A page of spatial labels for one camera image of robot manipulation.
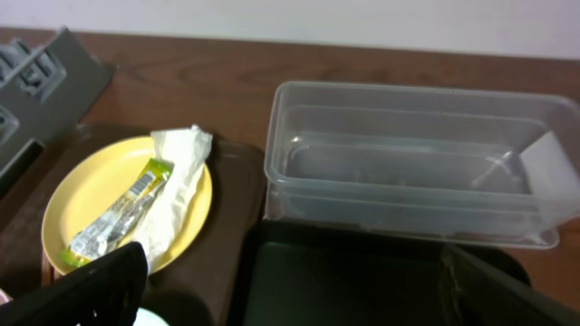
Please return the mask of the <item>light blue plastic bowl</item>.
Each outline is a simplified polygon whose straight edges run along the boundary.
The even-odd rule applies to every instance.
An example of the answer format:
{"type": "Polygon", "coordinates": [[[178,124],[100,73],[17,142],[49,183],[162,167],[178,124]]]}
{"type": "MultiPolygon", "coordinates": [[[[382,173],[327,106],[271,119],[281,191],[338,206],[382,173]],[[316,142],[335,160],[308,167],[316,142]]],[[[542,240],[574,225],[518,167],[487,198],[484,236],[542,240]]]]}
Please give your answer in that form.
{"type": "Polygon", "coordinates": [[[132,326],[169,326],[169,324],[158,314],[139,308],[132,326]]]}

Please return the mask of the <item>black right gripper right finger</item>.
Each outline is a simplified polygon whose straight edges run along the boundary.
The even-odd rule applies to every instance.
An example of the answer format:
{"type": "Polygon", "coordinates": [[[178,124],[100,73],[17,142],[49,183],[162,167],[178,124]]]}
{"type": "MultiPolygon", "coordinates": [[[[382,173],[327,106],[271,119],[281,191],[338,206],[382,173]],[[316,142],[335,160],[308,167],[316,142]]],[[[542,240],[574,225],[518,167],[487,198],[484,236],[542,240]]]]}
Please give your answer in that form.
{"type": "Polygon", "coordinates": [[[578,312],[457,246],[446,246],[440,262],[439,296],[449,325],[579,326],[578,312]]]}

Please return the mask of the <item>pink plastic bowl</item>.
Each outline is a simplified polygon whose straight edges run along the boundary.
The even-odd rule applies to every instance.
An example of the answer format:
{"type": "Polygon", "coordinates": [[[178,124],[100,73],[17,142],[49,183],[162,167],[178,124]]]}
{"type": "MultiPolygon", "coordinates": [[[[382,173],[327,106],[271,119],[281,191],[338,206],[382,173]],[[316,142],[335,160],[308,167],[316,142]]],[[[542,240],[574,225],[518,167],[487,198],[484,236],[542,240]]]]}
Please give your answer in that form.
{"type": "Polygon", "coordinates": [[[12,301],[12,297],[3,290],[0,290],[0,305],[6,304],[10,301],[12,301]]]}

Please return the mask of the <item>green silver snack wrapper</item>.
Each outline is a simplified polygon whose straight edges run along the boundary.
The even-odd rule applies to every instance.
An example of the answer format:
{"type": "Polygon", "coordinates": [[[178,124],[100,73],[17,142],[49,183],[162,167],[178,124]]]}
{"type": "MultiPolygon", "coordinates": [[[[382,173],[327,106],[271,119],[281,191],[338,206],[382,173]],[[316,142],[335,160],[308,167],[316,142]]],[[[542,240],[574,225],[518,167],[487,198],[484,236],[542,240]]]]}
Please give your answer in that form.
{"type": "Polygon", "coordinates": [[[173,168],[173,163],[150,158],[132,186],[73,238],[61,258],[81,267],[115,250],[149,211],[173,168]]]}

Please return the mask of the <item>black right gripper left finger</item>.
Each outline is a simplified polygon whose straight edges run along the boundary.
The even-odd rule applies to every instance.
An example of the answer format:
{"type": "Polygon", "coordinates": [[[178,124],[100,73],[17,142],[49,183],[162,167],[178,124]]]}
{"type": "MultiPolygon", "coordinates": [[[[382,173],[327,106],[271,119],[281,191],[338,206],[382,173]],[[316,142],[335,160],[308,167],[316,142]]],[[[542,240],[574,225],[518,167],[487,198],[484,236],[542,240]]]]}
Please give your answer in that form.
{"type": "Polygon", "coordinates": [[[132,325],[148,276],[141,244],[131,242],[1,306],[9,325],[132,325]]]}

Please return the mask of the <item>yellow plastic plate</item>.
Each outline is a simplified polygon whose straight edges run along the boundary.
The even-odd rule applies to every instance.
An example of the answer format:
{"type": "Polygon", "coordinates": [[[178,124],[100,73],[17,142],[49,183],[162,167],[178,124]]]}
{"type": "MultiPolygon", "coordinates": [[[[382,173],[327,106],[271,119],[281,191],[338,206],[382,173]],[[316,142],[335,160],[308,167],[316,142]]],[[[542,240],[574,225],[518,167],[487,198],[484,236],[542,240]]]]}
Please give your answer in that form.
{"type": "MultiPolygon", "coordinates": [[[[123,139],[90,155],[60,183],[45,209],[42,226],[43,251],[55,271],[65,275],[75,270],[62,259],[61,253],[77,233],[129,189],[153,156],[151,137],[123,139]]],[[[211,174],[204,167],[182,227],[154,272],[183,256],[199,238],[212,197],[211,174]]]]}

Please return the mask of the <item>white paper napkin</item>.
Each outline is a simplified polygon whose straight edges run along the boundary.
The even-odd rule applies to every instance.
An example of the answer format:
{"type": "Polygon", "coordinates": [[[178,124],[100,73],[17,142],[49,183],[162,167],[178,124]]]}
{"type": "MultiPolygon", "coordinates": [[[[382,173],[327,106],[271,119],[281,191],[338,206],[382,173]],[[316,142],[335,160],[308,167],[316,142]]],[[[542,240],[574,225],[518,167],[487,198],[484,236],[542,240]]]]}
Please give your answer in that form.
{"type": "Polygon", "coordinates": [[[196,124],[186,129],[157,130],[150,135],[155,158],[173,165],[166,184],[158,191],[132,236],[143,247],[148,273],[152,274],[185,221],[189,202],[197,192],[211,151],[212,135],[196,124]]]}

